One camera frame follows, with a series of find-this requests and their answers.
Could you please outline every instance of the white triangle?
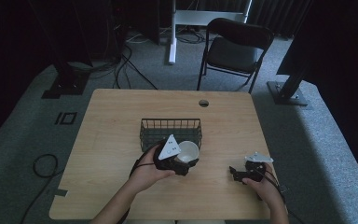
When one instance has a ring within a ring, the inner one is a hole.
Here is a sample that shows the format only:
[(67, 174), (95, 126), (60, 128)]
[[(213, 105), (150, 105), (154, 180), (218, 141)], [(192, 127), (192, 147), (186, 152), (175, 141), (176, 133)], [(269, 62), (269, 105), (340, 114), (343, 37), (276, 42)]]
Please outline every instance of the white triangle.
[(173, 134), (171, 134), (167, 140), (167, 143), (165, 143), (164, 148), (161, 150), (161, 153), (159, 153), (158, 159), (162, 161), (171, 156), (176, 156), (180, 153), (180, 151), (181, 149), (179, 148), (176, 139), (173, 137)]
[(256, 162), (273, 162), (274, 160), (270, 157), (267, 157), (261, 153), (255, 152), (252, 156), (245, 156), (246, 161), (256, 161)]

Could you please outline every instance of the white paper cup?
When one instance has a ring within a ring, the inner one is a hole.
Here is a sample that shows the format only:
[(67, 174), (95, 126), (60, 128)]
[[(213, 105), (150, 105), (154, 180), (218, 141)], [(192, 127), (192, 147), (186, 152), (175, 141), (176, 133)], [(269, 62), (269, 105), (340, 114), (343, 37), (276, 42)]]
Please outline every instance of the white paper cup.
[(199, 157), (199, 147), (190, 141), (184, 141), (179, 144), (181, 152), (177, 155), (177, 159), (181, 162), (188, 163)]

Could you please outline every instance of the chair backrest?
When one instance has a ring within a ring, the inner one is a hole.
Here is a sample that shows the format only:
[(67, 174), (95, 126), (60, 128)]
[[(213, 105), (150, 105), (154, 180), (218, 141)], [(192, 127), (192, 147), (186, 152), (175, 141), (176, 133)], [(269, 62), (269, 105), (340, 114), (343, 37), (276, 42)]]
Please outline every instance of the chair backrest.
[(221, 35), (233, 43), (262, 50), (267, 50), (274, 39), (274, 34), (266, 27), (225, 18), (217, 18), (209, 22), (207, 36), (209, 32)]

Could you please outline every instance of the wire basket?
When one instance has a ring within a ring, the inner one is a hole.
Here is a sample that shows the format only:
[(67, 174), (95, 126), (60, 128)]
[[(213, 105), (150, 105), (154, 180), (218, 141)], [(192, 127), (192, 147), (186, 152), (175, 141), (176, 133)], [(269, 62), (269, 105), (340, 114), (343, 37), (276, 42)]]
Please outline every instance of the wire basket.
[(201, 147), (200, 119), (142, 119), (141, 121), (141, 149), (145, 152), (160, 140), (168, 139), (173, 134), (176, 142), (194, 142)]

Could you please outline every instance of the table hole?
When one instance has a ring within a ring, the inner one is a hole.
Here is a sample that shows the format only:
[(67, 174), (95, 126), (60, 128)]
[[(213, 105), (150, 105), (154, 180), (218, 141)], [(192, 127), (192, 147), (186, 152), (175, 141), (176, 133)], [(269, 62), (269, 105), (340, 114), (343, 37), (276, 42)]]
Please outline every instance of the table hole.
[(209, 105), (209, 102), (207, 100), (200, 100), (199, 105), (202, 107), (207, 107)]

